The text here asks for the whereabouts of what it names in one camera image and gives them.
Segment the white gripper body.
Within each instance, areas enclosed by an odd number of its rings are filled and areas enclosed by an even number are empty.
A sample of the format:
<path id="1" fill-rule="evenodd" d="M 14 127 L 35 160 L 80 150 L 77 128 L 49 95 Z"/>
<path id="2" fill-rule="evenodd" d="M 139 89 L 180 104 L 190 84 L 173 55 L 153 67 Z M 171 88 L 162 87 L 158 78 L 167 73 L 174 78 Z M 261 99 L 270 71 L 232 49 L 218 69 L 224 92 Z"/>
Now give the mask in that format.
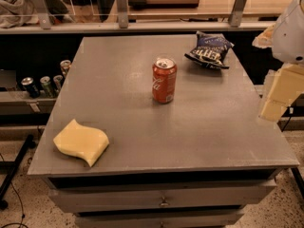
<path id="1" fill-rule="evenodd" d="M 304 0 L 293 0 L 275 22 L 273 56 L 283 62 L 304 64 Z"/>

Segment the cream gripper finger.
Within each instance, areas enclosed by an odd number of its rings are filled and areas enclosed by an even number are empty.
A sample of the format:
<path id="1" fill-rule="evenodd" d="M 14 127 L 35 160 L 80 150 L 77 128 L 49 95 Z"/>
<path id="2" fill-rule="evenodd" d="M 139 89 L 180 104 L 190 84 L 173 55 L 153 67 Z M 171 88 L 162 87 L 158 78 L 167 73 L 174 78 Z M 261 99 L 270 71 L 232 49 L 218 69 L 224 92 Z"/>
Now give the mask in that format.
<path id="1" fill-rule="evenodd" d="M 277 122 L 287 108 L 304 92 L 304 66 L 285 63 L 278 71 L 269 71 L 259 117 Z"/>
<path id="2" fill-rule="evenodd" d="M 267 27 L 254 39 L 252 45 L 256 48 L 271 48 L 273 46 L 272 38 L 274 27 L 274 25 Z"/>

